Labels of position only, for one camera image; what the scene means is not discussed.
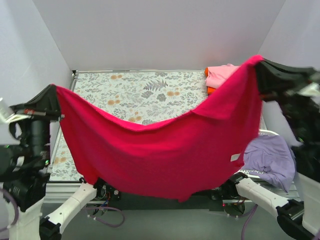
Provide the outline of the red t-shirt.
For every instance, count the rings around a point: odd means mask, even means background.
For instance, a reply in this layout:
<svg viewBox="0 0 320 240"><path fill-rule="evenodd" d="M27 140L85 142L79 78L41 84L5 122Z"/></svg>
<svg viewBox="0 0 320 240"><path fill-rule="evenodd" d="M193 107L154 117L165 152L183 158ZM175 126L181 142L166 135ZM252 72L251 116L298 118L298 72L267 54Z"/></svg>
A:
<svg viewBox="0 0 320 240"><path fill-rule="evenodd" d="M102 179L117 190L186 201L221 186L244 164L258 136L262 100L255 55L196 108L149 125L119 119L61 86L64 139L89 184Z"/></svg>

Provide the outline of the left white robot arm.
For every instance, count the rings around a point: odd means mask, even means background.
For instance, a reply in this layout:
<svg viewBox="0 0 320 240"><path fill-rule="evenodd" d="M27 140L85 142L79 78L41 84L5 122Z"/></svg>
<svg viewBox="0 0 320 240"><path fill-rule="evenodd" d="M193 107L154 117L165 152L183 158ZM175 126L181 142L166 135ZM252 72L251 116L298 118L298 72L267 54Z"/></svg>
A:
<svg viewBox="0 0 320 240"><path fill-rule="evenodd" d="M69 222L91 200L106 196L106 187L83 182L55 212L42 217L41 208L50 174L50 123L62 118L57 88L50 84L30 101L0 106L0 120L18 141L0 147L1 192L12 203L8 226L12 240L59 240Z"/></svg>

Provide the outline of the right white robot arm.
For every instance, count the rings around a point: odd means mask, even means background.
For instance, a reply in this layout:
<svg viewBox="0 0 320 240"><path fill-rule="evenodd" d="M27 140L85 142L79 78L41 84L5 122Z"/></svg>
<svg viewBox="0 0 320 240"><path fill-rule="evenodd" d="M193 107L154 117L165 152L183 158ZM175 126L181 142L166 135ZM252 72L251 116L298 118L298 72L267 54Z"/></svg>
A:
<svg viewBox="0 0 320 240"><path fill-rule="evenodd" d="M295 240L320 238L320 72L313 67L291 67L264 59L255 66L261 98L276 101L295 139L291 149L302 186L302 201L279 196L243 173L228 181L227 195L243 196L277 220Z"/></svg>

